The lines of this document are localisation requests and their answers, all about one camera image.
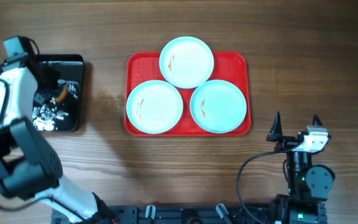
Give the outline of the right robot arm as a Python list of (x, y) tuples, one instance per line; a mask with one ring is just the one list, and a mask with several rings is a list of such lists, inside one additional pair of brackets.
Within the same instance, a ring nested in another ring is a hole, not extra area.
[(275, 142), (275, 152), (284, 152), (285, 179), (288, 195), (278, 194), (269, 205), (269, 223), (327, 224), (325, 202), (333, 187), (335, 173), (327, 166), (312, 163), (312, 156), (324, 151), (331, 135), (318, 115), (313, 124), (297, 136), (282, 133), (280, 113), (277, 113), (267, 141)]

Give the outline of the green yellow sponge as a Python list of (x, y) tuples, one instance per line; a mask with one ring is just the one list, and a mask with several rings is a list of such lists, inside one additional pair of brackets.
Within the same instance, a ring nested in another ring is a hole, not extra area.
[(66, 98), (67, 94), (68, 94), (67, 86), (61, 85), (59, 86), (57, 92), (54, 94), (53, 98), (56, 103), (61, 103)]

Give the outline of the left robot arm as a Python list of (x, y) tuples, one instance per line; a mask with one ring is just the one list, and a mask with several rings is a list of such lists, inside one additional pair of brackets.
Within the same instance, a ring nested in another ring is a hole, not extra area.
[(37, 202), (66, 215), (71, 223), (117, 223), (116, 214), (94, 193), (63, 175), (62, 163), (31, 122), (38, 72), (20, 61), (0, 65), (0, 194)]

